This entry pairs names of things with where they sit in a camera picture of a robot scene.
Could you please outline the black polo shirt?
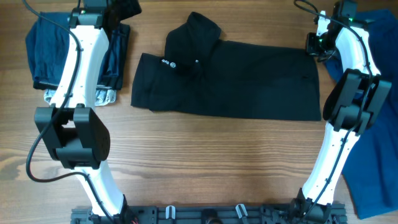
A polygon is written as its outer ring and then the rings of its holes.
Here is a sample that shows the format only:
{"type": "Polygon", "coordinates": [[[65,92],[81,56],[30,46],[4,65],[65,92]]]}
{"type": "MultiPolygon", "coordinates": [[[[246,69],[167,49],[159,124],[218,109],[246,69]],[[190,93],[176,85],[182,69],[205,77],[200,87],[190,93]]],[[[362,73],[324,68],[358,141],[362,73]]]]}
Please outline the black polo shirt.
{"type": "Polygon", "coordinates": [[[318,70],[304,50],[220,36],[216,23],[192,12],[167,35],[163,56],[141,55],[131,104],[206,116],[320,120],[318,70]]]}

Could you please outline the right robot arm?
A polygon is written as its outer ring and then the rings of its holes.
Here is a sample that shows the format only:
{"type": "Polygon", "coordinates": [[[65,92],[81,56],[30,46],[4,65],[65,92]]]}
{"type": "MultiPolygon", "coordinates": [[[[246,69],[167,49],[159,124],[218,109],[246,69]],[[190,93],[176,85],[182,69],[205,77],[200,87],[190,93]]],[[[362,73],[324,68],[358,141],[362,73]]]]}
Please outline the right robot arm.
{"type": "Polygon", "coordinates": [[[337,1],[331,16],[310,1],[294,5],[313,14],[317,25],[316,32],[307,35],[306,53],[318,62],[339,55],[343,76],[326,99],[322,146],[287,218],[289,223],[338,223],[344,206],[334,203],[335,187],[354,145],[375,123],[392,84],[374,63],[368,22],[356,19],[355,1],[337,1]]]}

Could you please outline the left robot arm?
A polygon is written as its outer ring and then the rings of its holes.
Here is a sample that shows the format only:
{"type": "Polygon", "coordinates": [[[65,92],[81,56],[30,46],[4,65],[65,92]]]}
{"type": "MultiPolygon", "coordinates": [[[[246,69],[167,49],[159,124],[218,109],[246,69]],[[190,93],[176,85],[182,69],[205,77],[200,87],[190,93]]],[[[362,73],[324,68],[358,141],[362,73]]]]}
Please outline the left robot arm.
{"type": "Polygon", "coordinates": [[[31,171],[32,156],[43,141],[50,157],[69,171],[46,182],[77,177],[91,201],[87,223],[139,221],[109,168],[110,135],[95,113],[95,100],[112,31],[141,11],[137,0],[85,1],[74,8],[65,28],[70,43],[60,83],[49,106],[35,111],[39,135],[28,153],[26,173],[34,182],[44,182],[31,171]]]}

